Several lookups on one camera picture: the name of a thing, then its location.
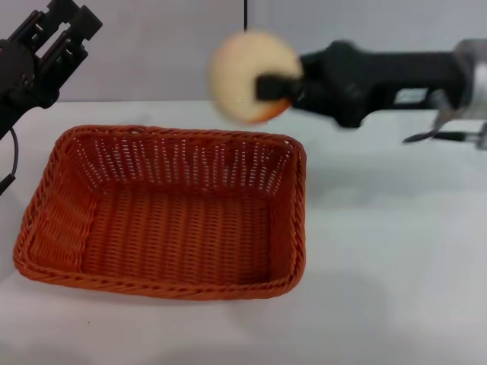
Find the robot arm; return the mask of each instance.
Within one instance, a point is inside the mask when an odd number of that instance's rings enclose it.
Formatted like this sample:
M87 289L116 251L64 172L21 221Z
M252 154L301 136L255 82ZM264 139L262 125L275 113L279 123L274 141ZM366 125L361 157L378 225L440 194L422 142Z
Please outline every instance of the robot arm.
M14 124L27 111L47 109L59 98L59 89L86 59L83 41L90 40L102 23L86 7L72 0L52 0L49 11L34 11L6 40L0 40L0 139L8 131L14 137L15 158L12 173L0 182L0 195L14 181L18 143ZM39 48L59 29L70 27L41 58Z
M487 129L478 135L440 132L453 119L487 119L487 40L465 40L453 52L371 53L351 43L334 42L327 49L301 57L300 80L261 75L258 100L288 98L297 110L335 119L356 129L378 110L438 110L427 138L476 141L487 149Z

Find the white table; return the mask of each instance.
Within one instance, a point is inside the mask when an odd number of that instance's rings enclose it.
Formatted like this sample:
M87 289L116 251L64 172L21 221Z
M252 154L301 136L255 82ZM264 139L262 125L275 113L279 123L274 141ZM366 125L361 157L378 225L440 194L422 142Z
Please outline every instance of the white table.
M378 114L352 133L288 113L260 127L307 152L304 278L273 300L188 303L28 281L11 263L14 240L66 129L234 126L205 102L59 103L29 113L16 125L18 179L0 197L0 364L484 365L487 153L401 146L431 118ZM12 156L6 136L4 174Z

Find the woven pattern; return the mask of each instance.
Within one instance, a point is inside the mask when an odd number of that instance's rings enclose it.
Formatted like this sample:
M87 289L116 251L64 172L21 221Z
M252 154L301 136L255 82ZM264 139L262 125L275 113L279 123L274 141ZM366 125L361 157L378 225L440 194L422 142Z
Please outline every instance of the woven pattern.
M306 156L250 132L86 125L56 142L14 263L33 280L187 300L301 279Z

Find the white wall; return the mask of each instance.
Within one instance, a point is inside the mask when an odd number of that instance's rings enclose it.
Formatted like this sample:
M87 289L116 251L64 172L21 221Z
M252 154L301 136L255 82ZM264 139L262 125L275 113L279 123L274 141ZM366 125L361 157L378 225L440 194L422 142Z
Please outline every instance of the white wall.
M487 37L483 0L249 0L250 20L300 52L350 39L377 50L442 50Z
M103 28L87 43L88 59L61 100L208 99L205 69L212 50L243 28L241 0L75 0ZM0 38L49 0L2 0Z

